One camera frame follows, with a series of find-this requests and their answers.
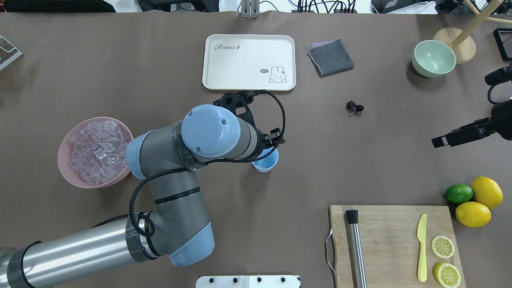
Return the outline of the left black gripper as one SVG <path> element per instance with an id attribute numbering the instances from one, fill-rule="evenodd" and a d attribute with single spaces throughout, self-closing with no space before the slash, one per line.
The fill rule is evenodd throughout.
<path id="1" fill-rule="evenodd" d="M 286 142 L 284 139 L 284 131 L 286 128 L 286 113 L 280 100 L 270 91 L 241 90 L 238 92 L 227 92 L 219 100 L 215 100 L 213 102 L 213 105 L 220 106 L 222 108 L 229 110 L 236 117 L 241 118 L 242 120 L 250 124 L 258 132 L 258 129 L 254 121 L 254 117 L 248 106 L 254 102 L 254 97 L 260 94 L 267 94 L 276 101 L 282 113 L 283 119 L 282 128 L 273 129 L 268 134 L 261 134 L 261 136 L 263 137 L 262 141 L 264 143 L 264 147 L 271 148 L 273 146 L 279 146 L 280 144 L 284 144 Z"/>

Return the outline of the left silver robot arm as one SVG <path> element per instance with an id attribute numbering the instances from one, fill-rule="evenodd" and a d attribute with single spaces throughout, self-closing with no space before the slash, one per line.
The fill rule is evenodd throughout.
<path id="1" fill-rule="evenodd" d="M 126 163 L 140 180 L 129 212 L 47 243 L 1 250 L 2 288 L 51 288 L 168 255 L 188 266 L 215 248 L 196 171 L 211 163 L 247 163 L 284 143 L 285 124 L 269 133 L 254 123 L 248 105 L 267 90 L 225 93 L 192 108 L 183 120 L 133 139 Z"/>

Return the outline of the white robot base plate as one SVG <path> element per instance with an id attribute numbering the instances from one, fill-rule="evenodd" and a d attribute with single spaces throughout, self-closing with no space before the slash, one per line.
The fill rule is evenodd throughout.
<path id="1" fill-rule="evenodd" d="M 196 288 L 301 288 L 296 275 L 201 276 Z"/>

